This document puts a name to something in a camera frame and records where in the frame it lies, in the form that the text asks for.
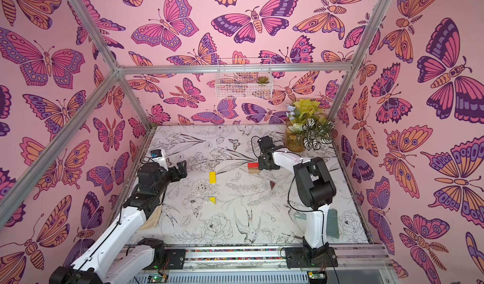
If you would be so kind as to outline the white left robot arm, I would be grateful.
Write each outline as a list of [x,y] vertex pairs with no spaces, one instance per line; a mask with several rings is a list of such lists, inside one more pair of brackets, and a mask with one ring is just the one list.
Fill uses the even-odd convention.
[[160,207],[168,185],[187,175],[184,160],[168,169],[156,161],[142,165],[137,170],[138,184],[113,223],[70,265],[58,267],[49,283],[129,283],[149,266],[165,267],[165,243],[154,238],[143,238],[124,259],[119,262],[115,259],[131,236]]

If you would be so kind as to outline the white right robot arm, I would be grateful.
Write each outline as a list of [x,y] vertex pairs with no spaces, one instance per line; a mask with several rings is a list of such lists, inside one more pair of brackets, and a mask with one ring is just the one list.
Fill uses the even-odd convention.
[[297,195],[307,208],[301,211],[306,216],[302,262],[309,266],[336,267],[334,248],[327,241],[327,227],[337,189],[325,161],[321,157],[302,157],[282,145],[277,146],[269,136],[258,139],[257,145],[260,149],[258,168],[261,171],[284,168],[291,172],[292,184],[296,185]]

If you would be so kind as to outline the yellow rectangular block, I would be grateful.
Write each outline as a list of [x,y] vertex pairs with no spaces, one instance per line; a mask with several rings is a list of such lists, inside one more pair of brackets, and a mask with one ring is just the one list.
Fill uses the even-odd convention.
[[209,183],[210,184],[215,184],[216,181],[216,173],[215,172],[210,172],[209,173]]

